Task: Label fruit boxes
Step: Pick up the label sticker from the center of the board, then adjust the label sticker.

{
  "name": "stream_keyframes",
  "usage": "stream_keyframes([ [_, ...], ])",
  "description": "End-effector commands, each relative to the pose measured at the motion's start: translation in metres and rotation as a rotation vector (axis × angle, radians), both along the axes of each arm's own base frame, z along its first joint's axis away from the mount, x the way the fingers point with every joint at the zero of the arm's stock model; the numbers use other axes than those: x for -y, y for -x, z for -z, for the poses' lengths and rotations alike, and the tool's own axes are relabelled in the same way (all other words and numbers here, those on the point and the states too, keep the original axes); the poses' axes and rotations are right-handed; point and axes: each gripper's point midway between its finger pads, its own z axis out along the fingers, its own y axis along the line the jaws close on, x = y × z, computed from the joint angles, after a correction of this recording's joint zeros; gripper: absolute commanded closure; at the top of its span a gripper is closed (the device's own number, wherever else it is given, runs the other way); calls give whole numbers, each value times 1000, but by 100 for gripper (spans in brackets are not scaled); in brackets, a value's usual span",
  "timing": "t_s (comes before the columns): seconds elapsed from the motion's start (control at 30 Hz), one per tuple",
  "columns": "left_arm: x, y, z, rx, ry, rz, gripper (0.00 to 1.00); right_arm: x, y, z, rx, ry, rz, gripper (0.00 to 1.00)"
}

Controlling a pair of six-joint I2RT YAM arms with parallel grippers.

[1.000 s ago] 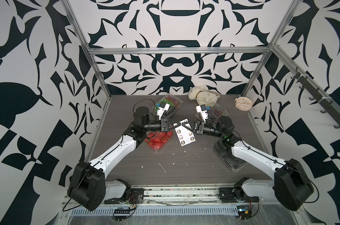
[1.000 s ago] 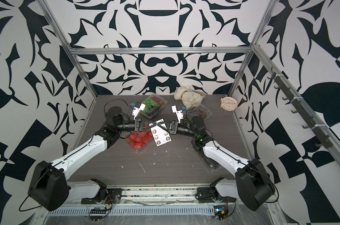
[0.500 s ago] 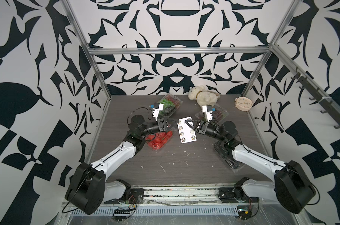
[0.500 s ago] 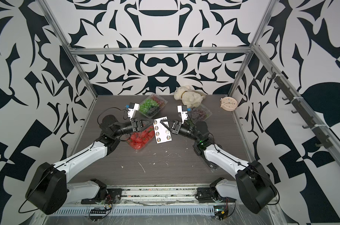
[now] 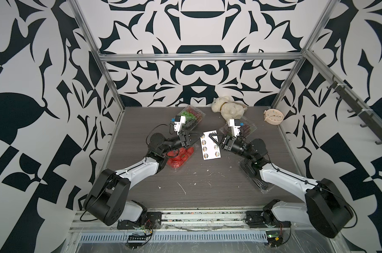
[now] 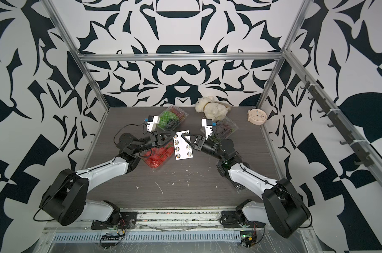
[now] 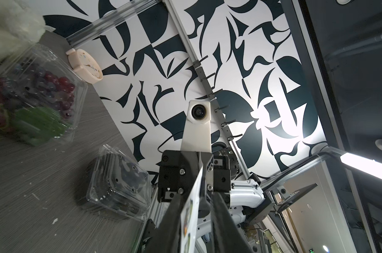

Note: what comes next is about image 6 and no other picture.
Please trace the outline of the white sticker sheet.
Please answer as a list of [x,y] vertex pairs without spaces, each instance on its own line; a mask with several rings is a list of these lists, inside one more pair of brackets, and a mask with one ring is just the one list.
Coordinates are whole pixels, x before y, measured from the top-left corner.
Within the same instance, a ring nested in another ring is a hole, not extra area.
[[176,160],[184,160],[193,158],[193,150],[186,148],[185,142],[181,139],[182,133],[189,133],[189,130],[176,132],[174,136],[174,148]]

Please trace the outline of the strawberry clamshell box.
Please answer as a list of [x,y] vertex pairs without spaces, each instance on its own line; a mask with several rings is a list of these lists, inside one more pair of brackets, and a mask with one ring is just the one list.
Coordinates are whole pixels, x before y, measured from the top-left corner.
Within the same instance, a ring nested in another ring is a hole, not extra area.
[[142,151],[139,157],[147,166],[152,169],[157,169],[173,155],[174,151],[174,143],[171,141],[161,148],[152,148]]

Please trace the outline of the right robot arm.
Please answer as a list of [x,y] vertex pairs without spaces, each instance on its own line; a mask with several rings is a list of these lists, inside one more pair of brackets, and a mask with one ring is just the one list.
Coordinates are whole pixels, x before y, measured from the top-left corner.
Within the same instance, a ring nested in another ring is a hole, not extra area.
[[235,150],[231,139],[213,142],[201,135],[183,133],[180,137],[196,151],[218,160],[217,169],[222,177],[234,185],[240,185],[262,200],[247,200],[240,205],[242,217],[248,222],[269,224],[282,237],[289,238],[312,221],[312,214],[294,186],[287,179],[275,180],[252,170]]

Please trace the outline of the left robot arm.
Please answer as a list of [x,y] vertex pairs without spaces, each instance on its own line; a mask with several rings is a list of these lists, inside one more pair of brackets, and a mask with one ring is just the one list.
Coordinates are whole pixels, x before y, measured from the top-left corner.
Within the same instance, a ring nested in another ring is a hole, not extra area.
[[39,210],[46,212],[62,226],[77,220],[93,220],[108,227],[119,224],[119,208],[109,201],[93,201],[88,193],[97,186],[119,176],[132,172],[138,165],[140,153],[152,148],[160,148],[173,140],[173,131],[153,131],[144,138],[136,138],[124,133],[116,144],[119,154],[97,166],[72,171],[61,171],[43,194]]

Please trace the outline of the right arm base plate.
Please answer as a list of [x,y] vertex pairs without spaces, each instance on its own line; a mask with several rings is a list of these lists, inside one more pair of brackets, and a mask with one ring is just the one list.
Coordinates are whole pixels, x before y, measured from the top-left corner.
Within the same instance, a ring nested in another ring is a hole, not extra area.
[[248,221],[241,211],[236,210],[222,211],[219,222],[224,228],[253,228],[255,225],[263,228],[265,226],[262,222]]

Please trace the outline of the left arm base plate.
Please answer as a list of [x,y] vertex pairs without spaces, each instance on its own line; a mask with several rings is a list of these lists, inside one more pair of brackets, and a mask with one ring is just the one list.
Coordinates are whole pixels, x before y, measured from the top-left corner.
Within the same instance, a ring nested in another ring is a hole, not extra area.
[[137,223],[138,213],[131,212],[120,212],[119,214],[113,213],[112,217],[107,221],[97,221],[94,220],[91,225],[92,230],[103,230],[103,229],[114,229],[114,230],[125,230],[133,229]]

